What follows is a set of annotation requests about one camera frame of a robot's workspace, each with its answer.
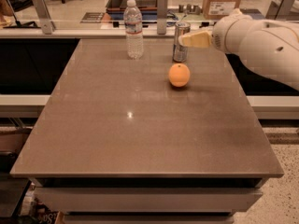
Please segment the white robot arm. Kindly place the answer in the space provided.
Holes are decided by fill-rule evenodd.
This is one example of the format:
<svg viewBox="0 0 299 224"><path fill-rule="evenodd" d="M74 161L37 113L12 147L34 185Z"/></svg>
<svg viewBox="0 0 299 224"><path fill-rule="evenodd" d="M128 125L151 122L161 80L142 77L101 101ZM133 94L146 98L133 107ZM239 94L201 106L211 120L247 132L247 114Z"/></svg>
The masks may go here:
<svg viewBox="0 0 299 224"><path fill-rule="evenodd" d="M178 38L183 47L213 46L234 54L253 73L299 91L299 25L255 20L236 8L213 28L201 28Z"/></svg>

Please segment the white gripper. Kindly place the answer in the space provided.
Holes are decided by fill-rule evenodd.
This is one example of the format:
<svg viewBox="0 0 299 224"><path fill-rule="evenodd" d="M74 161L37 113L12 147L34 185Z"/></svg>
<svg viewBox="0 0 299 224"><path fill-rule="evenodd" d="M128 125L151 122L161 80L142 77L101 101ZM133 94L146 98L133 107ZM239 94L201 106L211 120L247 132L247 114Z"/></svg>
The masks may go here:
<svg viewBox="0 0 299 224"><path fill-rule="evenodd" d="M253 18L236 8L214 25L212 44L224 53L238 54L241 42L247 36L252 24ZM183 47L208 48L211 45L211 34L208 31L187 33L181 35L178 42Z"/></svg>

